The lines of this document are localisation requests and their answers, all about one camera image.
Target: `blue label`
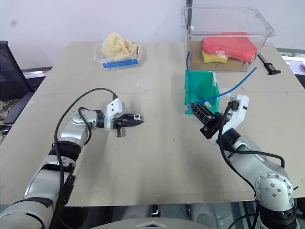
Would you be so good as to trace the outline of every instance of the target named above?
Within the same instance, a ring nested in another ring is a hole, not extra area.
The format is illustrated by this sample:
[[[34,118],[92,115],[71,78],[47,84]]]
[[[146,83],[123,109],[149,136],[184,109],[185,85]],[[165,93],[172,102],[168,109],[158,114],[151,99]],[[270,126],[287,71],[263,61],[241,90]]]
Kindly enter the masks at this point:
[[[103,63],[102,65],[103,68],[113,68],[113,67],[126,66],[132,64],[138,64],[138,60],[133,59],[133,60],[125,60],[125,61],[115,61],[115,62]]]

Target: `black tool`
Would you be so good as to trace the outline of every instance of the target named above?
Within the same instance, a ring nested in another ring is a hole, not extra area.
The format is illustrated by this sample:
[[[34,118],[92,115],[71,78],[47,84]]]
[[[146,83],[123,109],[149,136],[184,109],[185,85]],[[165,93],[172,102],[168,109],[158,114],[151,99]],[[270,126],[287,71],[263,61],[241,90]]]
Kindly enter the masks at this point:
[[[267,63],[265,58],[259,53],[258,54],[259,59],[264,63],[265,68],[269,72],[268,75],[275,75],[281,73],[280,70],[276,70],[271,63]]]
[[[121,117],[113,119],[113,128],[117,129],[117,137],[121,137],[122,127],[140,125],[143,122],[139,114],[123,114]]]

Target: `yellow sponge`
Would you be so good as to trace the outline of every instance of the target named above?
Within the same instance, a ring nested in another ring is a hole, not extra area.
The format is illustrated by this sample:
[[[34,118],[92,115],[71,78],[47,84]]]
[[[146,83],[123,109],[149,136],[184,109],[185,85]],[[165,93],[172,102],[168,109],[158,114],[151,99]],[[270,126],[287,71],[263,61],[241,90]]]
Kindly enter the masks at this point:
[[[210,63],[210,62],[226,63],[228,60],[228,57],[225,55],[209,54],[206,53],[204,50],[202,50],[202,57],[205,63]]]

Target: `red sponge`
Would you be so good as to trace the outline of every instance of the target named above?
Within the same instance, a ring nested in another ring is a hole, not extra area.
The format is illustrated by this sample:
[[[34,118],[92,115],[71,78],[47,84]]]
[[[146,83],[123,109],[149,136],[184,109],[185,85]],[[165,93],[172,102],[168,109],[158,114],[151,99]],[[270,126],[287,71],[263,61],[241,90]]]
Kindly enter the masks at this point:
[[[206,37],[202,49],[209,54],[222,53],[240,61],[252,60],[257,48],[247,37]]]

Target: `blue tube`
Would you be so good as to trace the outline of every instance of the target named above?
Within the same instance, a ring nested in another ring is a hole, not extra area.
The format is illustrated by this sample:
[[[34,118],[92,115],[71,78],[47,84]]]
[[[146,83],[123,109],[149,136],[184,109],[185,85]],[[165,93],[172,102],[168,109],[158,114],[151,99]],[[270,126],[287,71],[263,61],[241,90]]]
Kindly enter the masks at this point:
[[[214,99],[214,98],[223,96],[223,95],[225,95],[225,94],[228,94],[228,93],[234,91],[234,90],[235,90],[236,88],[238,88],[243,82],[245,82],[246,79],[248,79],[249,76],[252,75],[252,73],[253,73],[256,69],[257,69],[257,67],[253,68],[252,71],[250,71],[250,72],[248,73],[248,75],[247,75],[245,78],[243,78],[234,88],[230,89],[229,91],[224,92],[224,93],[222,93],[222,94],[214,95],[214,96],[209,97],[209,98],[206,98],[206,99],[202,99],[202,100],[200,100],[200,101],[198,101],[198,102],[196,102],[196,103],[202,104],[202,103],[205,103],[206,101],[209,101],[209,100],[211,100],[211,99]]]
[[[187,70],[187,76],[189,77],[189,80],[191,82],[191,86],[193,88],[193,90],[195,91],[196,95],[199,97],[199,99],[203,99],[203,97],[199,94],[199,92],[197,91],[194,83],[193,83],[193,80],[191,78],[191,74],[190,74],[190,71],[189,71],[189,57],[190,57],[190,51],[187,53],[187,56],[186,56],[186,70]]]

